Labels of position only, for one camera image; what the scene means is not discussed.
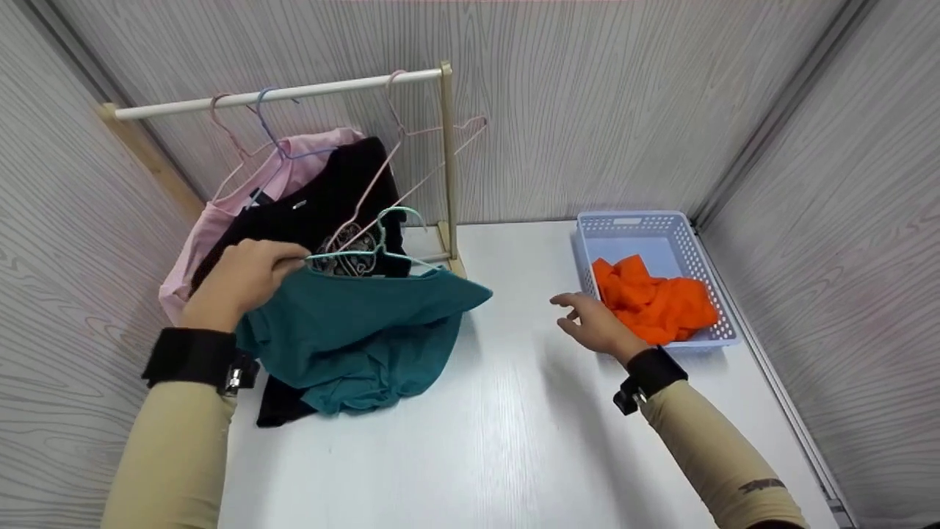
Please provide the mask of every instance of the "wooden rack frame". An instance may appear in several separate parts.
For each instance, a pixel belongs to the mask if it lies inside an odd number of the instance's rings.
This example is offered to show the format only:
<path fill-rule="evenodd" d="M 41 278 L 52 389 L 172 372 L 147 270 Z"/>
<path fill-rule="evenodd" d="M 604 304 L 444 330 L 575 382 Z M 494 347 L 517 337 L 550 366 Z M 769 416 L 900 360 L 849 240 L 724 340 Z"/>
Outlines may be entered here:
<path fill-rule="evenodd" d="M 281 101 L 285 99 L 298 99 L 337 92 L 354 91 L 365 88 L 384 87 L 391 78 L 390 75 L 365 77 L 334 83 L 319 85 L 305 85 L 302 87 L 277 88 L 264 94 L 263 101 Z M 423 261 L 446 260 L 450 270 L 462 277 L 466 277 L 460 253 L 457 251 L 457 162 L 454 153 L 454 119 L 453 119 L 453 89 L 451 81 L 453 71 L 450 62 L 442 61 L 440 68 L 422 70 L 420 72 L 405 72 L 391 78 L 393 85 L 402 83 L 418 83 L 438 80 L 441 86 L 441 125 L 444 140 L 444 179 L 446 189 L 446 218 L 438 222 L 437 231 L 444 253 L 421 257 Z M 234 94 L 220 98 L 216 108 L 239 106 L 256 103 L 259 92 Z M 192 222 L 196 222 L 202 213 L 205 203 L 196 195 L 193 189 L 180 177 L 160 151 L 150 141 L 136 120 L 145 120 L 172 114 L 208 111 L 212 98 L 179 101 L 175 103 L 149 104 L 131 108 L 119 108 L 115 104 L 106 103 L 98 108 L 98 115 L 107 125 L 108 129 L 134 156 L 140 160 L 156 180 L 164 192 L 173 199 L 183 214 Z"/>

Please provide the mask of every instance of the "hanger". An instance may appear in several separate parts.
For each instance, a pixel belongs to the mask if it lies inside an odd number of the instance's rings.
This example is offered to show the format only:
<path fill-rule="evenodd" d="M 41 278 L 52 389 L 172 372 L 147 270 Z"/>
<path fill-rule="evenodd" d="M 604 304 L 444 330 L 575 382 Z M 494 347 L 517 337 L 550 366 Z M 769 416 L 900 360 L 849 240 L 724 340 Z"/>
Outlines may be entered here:
<path fill-rule="evenodd" d="M 391 75 L 388 76 L 388 81 L 385 82 L 385 101 L 388 103 L 388 108 L 391 110 L 392 116 L 395 117 L 395 123 L 398 125 L 399 140 L 398 140 L 398 142 L 395 144 L 395 147 L 392 148 L 392 151 L 388 154 L 388 156 L 387 156 L 387 157 L 385 158 L 385 160 L 382 162 L 382 165 L 379 167 L 379 170 L 375 173 L 375 176 L 372 177 L 372 181 L 368 184 L 368 186 L 366 187 L 366 190 L 363 191 L 362 197 L 359 198 L 359 202 L 356 203 L 355 210 L 352 212 L 352 217 L 350 217 L 350 219 L 347 220 L 346 222 L 343 222 L 343 223 L 339 226 L 339 228 L 336 230 L 336 232 L 333 233 L 333 236 L 330 237 L 329 242 L 327 242 L 327 244 L 326 244 L 326 248 L 330 248 L 330 246 L 333 245 L 333 243 L 336 241 L 337 237 L 339 237 L 339 234 L 342 232 L 343 228 L 346 228 L 347 226 L 349 226 L 350 224 L 352 224 L 352 223 L 355 222 L 356 218 L 359 216 L 359 208 L 362 207 L 363 202 L 366 201 L 366 196 L 368 195 L 368 192 L 371 191 L 371 190 L 372 190 L 372 187 L 375 186 L 375 183 L 379 181 L 379 177 L 382 175 L 382 171 L 384 171 L 385 168 L 388 167 L 389 162 L 391 162 L 391 160 L 392 160 L 392 156 L 394 156 L 394 155 L 395 155 L 395 152 L 397 152 L 398 149 L 399 149 L 399 147 L 401 147 L 401 143 L 402 143 L 402 141 L 404 141 L 404 138 L 410 137 L 410 136 L 418 136 L 418 135 L 425 134 L 425 133 L 429 133 L 429 132 L 434 132 L 434 131 L 443 130 L 443 128 L 444 128 L 444 127 L 442 127 L 442 126 L 437 126 L 437 127 L 431 127 L 430 129 L 420 130 L 420 131 L 417 131 L 417 132 L 408 132 L 408 131 L 405 129 L 404 124 L 401 122 L 401 117 L 399 116 L 398 110 L 395 109 L 395 105 L 392 103 L 391 89 L 390 89 L 390 87 L 391 87 L 391 85 L 392 85 L 392 81 L 395 79 L 396 76 L 398 76 L 398 75 L 401 74 L 401 73 L 405 73 L 405 70 L 395 70 L 394 72 L 391 73 Z M 455 126 L 454 126 L 455 129 L 463 130 L 463 129 L 465 129 L 466 127 L 470 126 L 470 123 L 472 123 L 472 122 L 474 122 L 474 121 L 476 121 L 476 120 L 482 120 L 482 121 L 483 121 L 483 126 L 480 127 L 479 130 L 477 130 L 472 136 L 470 136 L 470 139 L 468 139 L 466 142 L 464 142 L 464 143 L 461 145 L 461 147 L 460 147 L 459 149 L 457 149 L 457 150 L 454 152 L 454 154 L 456 154 L 456 153 L 462 151 L 464 147 L 466 147 L 467 145 L 470 144 L 471 141 L 473 141 L 474 139 L 476 139 L 477 136 L 479 136 L 479 134 L 482 133 L 484 129 L 486 129 L 488 123 L 487 123 L 487 120 L 486 120 L 486 117 L 485 117 L 485 116 L 475 116 L 474 118 L 471 118 L 471 119 L 467 120 L 463 125 L 455 125 Z M 394 204 L 392 204 L 391 207 L 395 207 L 395 206 L 399 205 L 403 200 L 405 200 L 406 197 L 408 197 L 409 195 L 411 195 L 412 193 L 414 193 L 416 189 L 418 189 L 422 184 L 424 184 L 425 182 L 427 182 L 428 179 L 429 179 L 435 172 L 437 172 L 438 170 L 440 170 L 443 166 L 444 166 L 444 164 L 442 163 L 442 164 L 439 165 L 438 167 L 432 169 L 431 172 L 429 172 L 424 178 L 422 178 L 414 187 L 412 187 L 411 189 L 409 189 L 407 193 L 405 193 L 404 195 L 402 195 L 401 198 L 399 198 Z M 360 230 L 359 233 L 357 233 L 356 235 L 354 235 L 352 238 L 350 238 L 350 240 L 346 241 L 345 244 L 343 244 L 341 247 L 339 247 L 338 251 L 342 251 L 344 248 L 346 248 L 347 246 L 349 246 L 350 244 L 352 244 L 353 241 L 355 241 L 357 238 L 359 238 L 363 233 L 366 232 L 366 230 L 368 230 L 369 228 L 371 228 L 371 227 L 372 227 L 373 225 L 375 225 L 378 221 L 379 221 L 379 218 L 376 217 L 375 220 L 371 221 L 366 227 L 364 227 L 362 230 Z"/>
<path fill-rule="evenodd" d="M 242 146 L 242 143 L 239 142 L 238 138 L 235 137 L 235 134 L 232 133 L 232 131 L 229 130 L 228 127 L 226 127 L 226 126 L 219 120 L 218 115 L 216 115 L 216 113 L 215 113 L 215 106 L 216 106 L 216 104 L 218 104 L 218 102 L 219 102 L 220 99 L 222 99 L 222 98 L 224 98 L 224 97 L 226 97 L 226 96 L 229 96 L 229 95 L 232 95 L 232 94 L 230 94 L 230 93 L 217 93 L 217 94 L 215 94 L 214 96 L 212 96 L 212 101 L 209 102 L 209 118 L 211 119 L 213 125 L 215 125 L 215 126 L 218 127 L 219 129 L 221 129 L 222 132 L 224 132 L 224 133 L 226 134 L 226 136 L 228 137 L 228 141 L 229 141 L 229 142 L 232 144 L 232 146 L 235 148 L 235 152 L 238 154 L 238 157 L 239 157 L 239 160 L 241 160 L 241 163 L 240 163 L 235 169 L 233 169 L 233 170 L 228 174 L 228 176 L 226 177 L 226 179 L 223 180 L 221 184 L 219 184 L 219 186 L 218 186 L 218 187 L 216 188 L 216 190 L 215 190 L 215 194 L 212 195 L 212 200 L 210 200 L 210 202 L 215 202 L 216 200 L 218 200 L 219 194 L 222 193 L 222 190 L 226 188 L 226 185 L 228 185 L 228 182 L 231 181 L 231 179 L 238 173 L 238 171 L 240 171 L 240 170 L 242 170 L 242 169 L 244 168 L 245 162 L 247 162 L 247 161 L 248 161 L 249 159 L 251 159 L 251 158 L 254 158 L 254 157 L 257 156 L 261 151 L 263 151 L 264 149 L 266 149 L 266 148 L 268 148 L 269 146 L 271 146 L 271 143 L 268 142 L 268 143 L 266 143 L 266 144 L 264 144 L 264 145 L 258 147 L 258 148 L 255 149 L 253 152 L 248 152 L 248 151 Z M 246 105 L 245 105 L 245 108 L 247 108 L 248 110 L 251 110 L 251 113 L 252 113 L 252 114 L 255 114 L 255 115 L 258 114 L 258 112 L 256 112 L 255 109 L 251 107 L 251 105 L 246 104 Z"/>
<path fill-rule="evenodd" d="M 412 208 L 410 208 L 410 207 L 406 207 L 406 206 L 390 206 L 390 207 L 387 207 L 387 208 L 383 209 L 381 212 L 379 212 L 379 215 L 376 217 L 376 220 L 382 219 L 382 217 L 384 217 L 385 215 L 387 215 L 387 214 L 389 214 L 389 213 L 391 213 L 391 212 L 393 212 L 393 211 L 403 211 L 403 212 L 405 212 L 405 213 L 414 214 L 415 216 L 417 216 L 417 219 L 421 222 L 421 227 L 424 228 L 425 231 L 428 230 L 428 226 L 427 226 L 427 224 L 425 224 L 425 222 L 424 222 L 424 217 L 421 216 L 421 214 L 418 213 L 416 210 L 414 210 L 414 209 L 412 209 Z M 304 258 L 304 260 L 305 260 L 305 261 L 314 261 L 314 260 L 317 260 L 317 259 L 329 259 L 329 258 L 332 258 L 332 257 L 343 257 L 343 256 L 347 256 L 347 255 L 373 255 L 373 256 L 378 256 L 379 250 L 381 250 L 384 255 L 387 255 L 387 256 L 389 256 L 389 257 L 398 257 L 398 258 L 404 259 L 404 260 L 406 260 L 406 261 L 411 261 L 412 263 L 414 263 L 414 264 L 416 264 L 416 265 L 423 265 L 423 266 L 426 266 L 427 268 L 430 268 L 431 270 L 434 270 L 434 269 L 437 269 L 437 268 L 438 268 L 438 266 L 434 266 L 433 264 L 425 263 L 424 261 L 421 261 L 420 259 L 415 259 L 414 257 L 411 257 L 411 256 L 409 256 L 409 255 L 404 255 L 404 254 L 401 254 L 401 253 L 393 253 L 393 252 L 388 251 L 388 250 L 385 248 L 385 226 L 383 226 L 381 222 L 379 223 L 379 244 L 377 244 L 377 245 L 375 246 L 375 248 L 374 248 L 372 251 L 363 251 L 363 250 L 354 250 L 354 249 L 346 250 L 346 251 L 331 251 L 331 252 L 329 252 L 329 253 L 318 253 L 318 254 L 316 254 L 316 255 L 308 255 L 308 256 L 306 256 L 306 257 Z"/>
<path fill-rule="evenodd" d="M 291 156 L 290 154 L 288 154 L 288 152 L 285 151 L 283 147 L 281 147 L 280 140 L 278 140 L 274 136 L 274 132 L 271 131 L 271 126 L 268 125 L 268 121 L 264 119 L 264 116 L 261 114 L 261 103 L 264 100 L 265 94 L 267 94 L 268 92 L 270 92 L 271 90 L 275 88 L 277 87 L 267 87 L 267 88 L 262 89 L 260 92 L 258 92 L 258 102 L 255 104 L 255 115 L 258 116 L 258 119 L 261 121 L 261 128 L 264 129 L 264 133 L 268 135 L 268 138 L 271 139 L 271 142 L 274 144 L 274 147 L 277 149 L 277 153 L 280 155 L 281 159 L 280 159 L 280 162 L 277 164 L 277 168 L 275 168 L 274 171 L 271 173 L 271 176 L 268 177 L 268 180 L 266 180 L 264 184 L 259 186 L 258 190 L 255 191 L 251 195 L 250 204 L 254 204 L 258 201 L 258 196 L 261 194 L 261 191 L 265 187 L 267 187 L 268 184 L 271 183 L 271 180 L 274 179 L 274 176 L 278 173 L 278 171 L 280 171 L 281 168 L 284 167 L 284 160 L 296 160 L 298 158 L 303 158 L 304 156 L 313 156 L 314 154 L 323 154 L 325 152 L 333 152 L 337 149 L 336 147 L 328 147 L 326 149 L 318 149 L 316 151 L 303 152 L 301 154 L 296 154 L 294 156 Z M 300 102 L 297 101 L 296 99 L 291 99 L 291 101 L 295 102 L 296 104 L 300 104 Z"/>

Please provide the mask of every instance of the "right hand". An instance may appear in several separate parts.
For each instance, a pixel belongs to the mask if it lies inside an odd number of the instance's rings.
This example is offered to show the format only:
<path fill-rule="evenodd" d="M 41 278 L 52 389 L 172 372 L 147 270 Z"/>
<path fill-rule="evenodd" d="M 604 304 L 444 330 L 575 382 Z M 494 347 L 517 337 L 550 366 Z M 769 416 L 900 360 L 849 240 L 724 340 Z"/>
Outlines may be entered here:
<path fill-rule="evenodd" d="M 624 366 L 641 351 L 650 348 L 603 303 L 587 294 L 559 294 L 550 302 L 572 308 L 567 317 L 558 318 L 558 326 L 578 344 L 596 353 L 610 355 Z"/>
<path fill-rule="evenodd" d="M 310 250 L 292 243 L 245 239 L 222 252 L 182 311 L 180 327 L 231 332 L 242 315 L 260 307 Z"/>

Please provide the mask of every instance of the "wood grain wall panel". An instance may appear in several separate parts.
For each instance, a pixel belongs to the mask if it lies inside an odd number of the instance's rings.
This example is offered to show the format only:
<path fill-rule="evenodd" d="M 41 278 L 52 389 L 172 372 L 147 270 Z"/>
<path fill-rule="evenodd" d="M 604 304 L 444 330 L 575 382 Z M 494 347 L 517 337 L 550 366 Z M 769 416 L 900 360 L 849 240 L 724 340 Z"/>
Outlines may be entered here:
<path fill-rule="evenodd" d="M 704 237 L 863 526 L 940 521 L 940 3 L 880 2 Z"/>
<path fill-rule="evenodd" d="M 0 527 L 97 527 L 188 228 L 9 2 L 0 91 Z"/>
<path fill-rule="evenodd" d="M 59 2 L 137 104 L 431 68 L 455 69 L 458 119 L 491 128 L 460 155 L 460 220 L 588 209 L 690 211 L 709 193 L 835 0 L 645 2 Z M 435 85 L 395 87 L 409 127 L 438 122 Z M 266 104 L 280 135 L 354 124 L 387 144 L 380 90 Z M 263 136 L 243 109 L 239 137 Z M 236 163 L 206 115 L 152 124 L 211 196 Z M 442 160 L 438 136 L 393 168 L 410 188 Z M 437 179 L 411 205 L 438 218 Z"/>

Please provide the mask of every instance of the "pink shirt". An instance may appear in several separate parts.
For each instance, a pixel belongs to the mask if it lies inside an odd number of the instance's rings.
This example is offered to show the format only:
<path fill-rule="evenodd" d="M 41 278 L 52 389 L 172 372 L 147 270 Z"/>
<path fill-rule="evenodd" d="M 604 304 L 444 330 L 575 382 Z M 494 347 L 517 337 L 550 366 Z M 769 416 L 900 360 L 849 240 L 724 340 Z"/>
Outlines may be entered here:
<path fill-rule="evenodd" d="M 358 131 L 338 128 L 325 133 L 285 137 L 280 140 L 280 145 L 288 154 L 297 155 L 348 145 L 362 138 L 362 134 Z M 206 209 L 202 210 L 196 225 L 189 232 L 189 237 L 182 246 L 180 257 L 166 276 L 164 284 L 160 285 L 160 304 L 173 325 L 179 323 L 182 308 L 186 305 L 186 301 L 189 301 L 189 281 L 196 267 L 202 263 L 209 250 L 219 241 L 232 220 L 248 205 L 255 189 L 271 179 L 262 189 L 264 194 L 273 200 L 286 197 L 320 174 L 330 154 L 330 152 L 324 152 L 296 160 L 285 159 L 278 168 L 278 164 L 281 164 L 280 155 L 274 151 L 255 171 L 255 174 L 235 192 L 206 204 Z"/>

